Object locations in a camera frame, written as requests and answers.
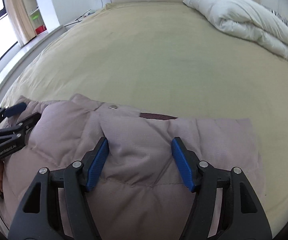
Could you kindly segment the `mauve hooded puffer coat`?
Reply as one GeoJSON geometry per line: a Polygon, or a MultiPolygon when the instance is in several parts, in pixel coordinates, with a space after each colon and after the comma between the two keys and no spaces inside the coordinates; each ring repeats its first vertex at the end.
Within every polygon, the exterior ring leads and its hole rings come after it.
{"type": "Polygon", "coordinates": [[[34,101],[5,122],[13,126],[39,112],[25,147],[5,159],[0,217],[10,226],[19,202],[42,167],[58,170],[81,160],[101,137],[109,155],[96,187],[87,195],[103,239],[178,239],[194,195],[184,186],[171,154],[180,137],[188,150],[213,167],[240,167],[264,199],[265,178],[249,119],[167,119],[140,109],[91,100],[34,101]]]}

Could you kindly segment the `red box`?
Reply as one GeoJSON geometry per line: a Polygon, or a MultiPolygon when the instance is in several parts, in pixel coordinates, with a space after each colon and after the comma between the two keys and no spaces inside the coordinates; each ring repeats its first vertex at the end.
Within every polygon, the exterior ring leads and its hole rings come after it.
{"type": "Polygon", "coordinates": [[[37,27],[37,28],[35,29],[35,31],[36,31],[36,34],[39,35],[39,34],[43,33],[44,31],[46,31],[46,27],[45,27],[44,24],[43,24],[43,25],[40,25],[39,27],[37,27]]]}

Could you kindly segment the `beige curtain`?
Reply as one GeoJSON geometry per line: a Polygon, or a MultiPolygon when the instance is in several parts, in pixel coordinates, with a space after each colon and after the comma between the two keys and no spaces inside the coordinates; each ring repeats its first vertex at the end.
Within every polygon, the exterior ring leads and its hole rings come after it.
{"type": "Polygon", "coordinates": [[[24,2],[23,0],[4,0],[4,3],[19,46],[23,47],[36,37],[24,2]]]}

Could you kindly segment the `white nightstand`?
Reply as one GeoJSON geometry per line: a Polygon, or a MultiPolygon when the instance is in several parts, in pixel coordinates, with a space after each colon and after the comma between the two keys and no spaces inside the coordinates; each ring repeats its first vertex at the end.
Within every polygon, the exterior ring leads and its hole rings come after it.
{"type": "Polygon", "coordinates": [[[95,10],[88,10],[86,11],[83,15],[79,16],[78,18],[76,18],[74,21],[71,21],[69,23],[64,24],[64,27],[69,27],[71,25],[77,24],[82,22],[85,18],[87,18],[88,16],[94,14],[96,11],[95,10]]]}

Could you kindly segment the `green box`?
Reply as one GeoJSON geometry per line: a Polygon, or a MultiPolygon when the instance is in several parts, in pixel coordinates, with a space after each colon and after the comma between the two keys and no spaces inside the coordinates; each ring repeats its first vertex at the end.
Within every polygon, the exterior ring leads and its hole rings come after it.
{"type": "Polygon", "coordinates": [[[39,18],[39,12],[38,11],[34,12],[33,14],[30,15],[30,17],[33,21],[37,20],[39,18]]]}

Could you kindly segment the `beige bed sheet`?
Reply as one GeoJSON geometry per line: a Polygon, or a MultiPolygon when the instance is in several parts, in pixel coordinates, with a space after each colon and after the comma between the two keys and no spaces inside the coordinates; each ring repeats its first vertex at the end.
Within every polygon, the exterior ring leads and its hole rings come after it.
{"type": "Polygon", "coordinates": [[[273,236],[288,223],[288,61],[180,3],[109,4],[51,42],[1,105],[76,94],[164,120],[249,119],[273,236]]]}

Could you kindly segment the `white folded duvet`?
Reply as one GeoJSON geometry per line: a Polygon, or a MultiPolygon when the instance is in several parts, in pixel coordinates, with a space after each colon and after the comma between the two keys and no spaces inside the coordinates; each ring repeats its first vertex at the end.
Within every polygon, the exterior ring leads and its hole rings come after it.
{"type": "Polygon", "coordinates": [[[255,42],[288,61],[288,27],[252,0],[183,0],[225,34],[255,42]]]}

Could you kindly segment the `zebra print pillow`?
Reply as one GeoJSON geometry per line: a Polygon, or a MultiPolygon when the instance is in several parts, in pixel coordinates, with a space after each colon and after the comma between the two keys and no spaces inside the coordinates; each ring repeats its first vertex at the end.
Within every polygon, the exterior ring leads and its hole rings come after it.
{"type": "Polygon", "coordinates": [[[288,20],[282,16],[280,13],[278,13],[277,11],[269,8],[269,7],[266,7],[265,5],[262,5],[265,9],[267,9],[269,12],[271,12],[273,15],[275,15],[278,19],[280,19],[287,27],[288,27],[288,20]]]}

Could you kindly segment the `white wall shelf unit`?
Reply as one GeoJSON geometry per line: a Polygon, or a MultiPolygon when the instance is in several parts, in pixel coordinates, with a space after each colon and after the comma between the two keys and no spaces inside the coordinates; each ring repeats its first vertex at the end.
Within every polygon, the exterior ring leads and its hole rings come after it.
{"type": "Polygon", "coordinates": [[[39,27],[40,25],[45,25],[44,20],[41,16],[40,10],[39,10],[39,5],[37,3],[37,0],[23,0],[25,9],[27,11],[27,14],[30,18],[30,21],[33,25],[34,30],[39,27]],[[39,12],[39,18],[35,21],[33,21],[30,17],[31,14],[34,12],[38,11],[39,12]]]}

